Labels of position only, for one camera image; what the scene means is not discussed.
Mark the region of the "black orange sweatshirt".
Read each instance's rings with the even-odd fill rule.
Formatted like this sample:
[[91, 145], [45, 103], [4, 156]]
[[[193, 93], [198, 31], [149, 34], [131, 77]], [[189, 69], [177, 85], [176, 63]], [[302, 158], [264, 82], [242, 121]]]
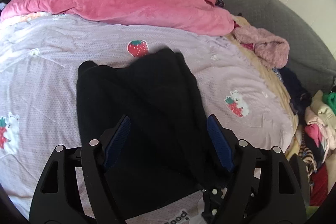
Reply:
[[196, 78], [181, 53], [163, 48], [124, 68], [86, 61], [78, 69], [76, 93], [83, 144], [115, 127], [122, 116], [130, 119], [117, 161], [104, 166], [108, 193], [122, 219], [225, 182]]

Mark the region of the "colourful clothes pile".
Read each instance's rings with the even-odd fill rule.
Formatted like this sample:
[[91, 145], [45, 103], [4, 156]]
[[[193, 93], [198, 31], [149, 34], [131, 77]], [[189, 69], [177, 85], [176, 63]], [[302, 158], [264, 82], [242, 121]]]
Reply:
[[303, 93], [291, 103], [298, 126], [285, 156], [307, 207], [319, 207], [335, 186], [335, 90]]

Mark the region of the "dark navy garment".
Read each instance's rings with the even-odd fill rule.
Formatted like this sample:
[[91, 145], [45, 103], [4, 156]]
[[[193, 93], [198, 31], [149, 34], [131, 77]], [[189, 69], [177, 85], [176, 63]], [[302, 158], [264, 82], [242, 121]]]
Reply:
[[296, 74], [289, 68], [273, 68], [272, 71], [286, 87], [290, 95], [290, 107], [293, 113], [298, 115], [299, 123], [305, 124], [305, 111], [311, 104], [311, 94], [302, 86]]

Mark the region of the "lilac patterned bed sheet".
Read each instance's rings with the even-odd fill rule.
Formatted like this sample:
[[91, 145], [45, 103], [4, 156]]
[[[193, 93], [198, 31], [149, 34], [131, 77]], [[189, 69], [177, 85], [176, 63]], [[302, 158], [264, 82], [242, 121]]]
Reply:
[[115, 68], [135, 61], [128, 45], [181, 52], [203, 106], [240, 139], [287, 149], [290, 117], [251, 62], [226, 37], [154, 26], [111, 25], [69, 14], [1, 23], [1, 185], [29, 215], [34, 190], [55, 146], [80, 146], [77, 70], [87, 60]]

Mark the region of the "grey quilted headboard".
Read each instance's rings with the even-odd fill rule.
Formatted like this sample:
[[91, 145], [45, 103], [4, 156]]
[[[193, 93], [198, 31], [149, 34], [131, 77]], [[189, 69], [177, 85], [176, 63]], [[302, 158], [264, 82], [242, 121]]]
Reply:
[[223, 0], [231, 14], [265, 28], [290, 45], [287, 68], [310, 94], [329, 92], [335, 83], [335, 58], [322, 39], [294, 11], [279, 0]]

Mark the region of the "fluffy pink garment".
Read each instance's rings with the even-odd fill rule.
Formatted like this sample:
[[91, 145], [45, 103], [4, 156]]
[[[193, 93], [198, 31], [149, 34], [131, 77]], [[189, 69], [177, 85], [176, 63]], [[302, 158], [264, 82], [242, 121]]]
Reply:
[[232, 31], [240, 44], [253, 44], [253, 51], [268, 68], [281, 69], [288, 62], [289, 43], [264, 28], [243, 26]]

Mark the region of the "beige blanket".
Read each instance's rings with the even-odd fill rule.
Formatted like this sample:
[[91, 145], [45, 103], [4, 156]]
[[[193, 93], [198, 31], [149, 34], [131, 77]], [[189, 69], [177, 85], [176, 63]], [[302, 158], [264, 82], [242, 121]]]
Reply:
[[[234, 29], [243, 26], [251, 26], [242, 16], [233, 15], [232, 20], [235, 24]], [[298, 115], [294, 114], [290, 107], [290, 95], [284, 84], [279, 80], [272, 69], [266, 67], [254, 53], [253, 44], [240, 44], [235, 39], [232, 32], [226, 35], [226, 38], [238, 47], [240, 52], [251, 62], [256, 71], [258, 71], [260, 77], [265, 81], [267, 88], [277, 97], [285, 114], [290, 117], [293, 131], [295, 131], [298, 127]]]

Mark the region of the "pink velvet duvet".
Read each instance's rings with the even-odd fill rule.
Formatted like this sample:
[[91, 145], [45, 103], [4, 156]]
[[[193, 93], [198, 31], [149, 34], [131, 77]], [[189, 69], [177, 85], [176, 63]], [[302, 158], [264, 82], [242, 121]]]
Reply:
[[1, 20], [36, 12], [75, 14], [86, 20], [122, 25], [170, 27], [199, 35], [225, 36], [234, 29], [217, 0], [12, 0]]

